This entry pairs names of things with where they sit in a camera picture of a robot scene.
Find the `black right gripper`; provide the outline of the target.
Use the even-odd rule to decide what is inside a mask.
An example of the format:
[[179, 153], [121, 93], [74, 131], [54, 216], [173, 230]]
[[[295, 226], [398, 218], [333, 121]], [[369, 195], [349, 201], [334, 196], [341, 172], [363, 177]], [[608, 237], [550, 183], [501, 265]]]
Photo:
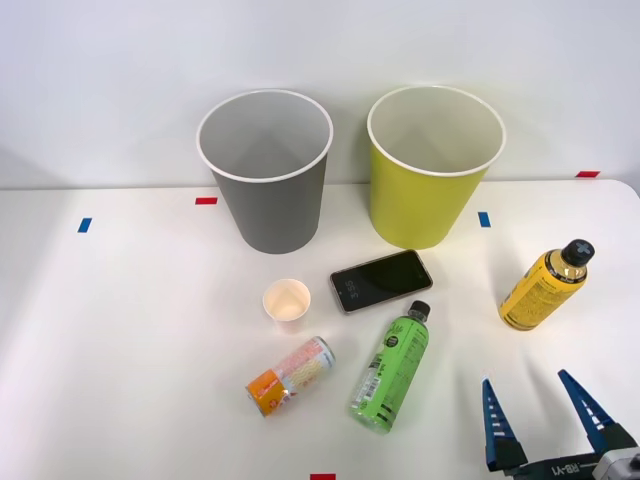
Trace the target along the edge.
[[489, 379], [482, 381], [485, 463], [490, 472], [515, 480], [590, 480], [605, 454], [635, 448], [638, 443], [566, 370], [558, 376], [596, 453], [585, 453], [528, 463], [521, 443], [504, 414]]

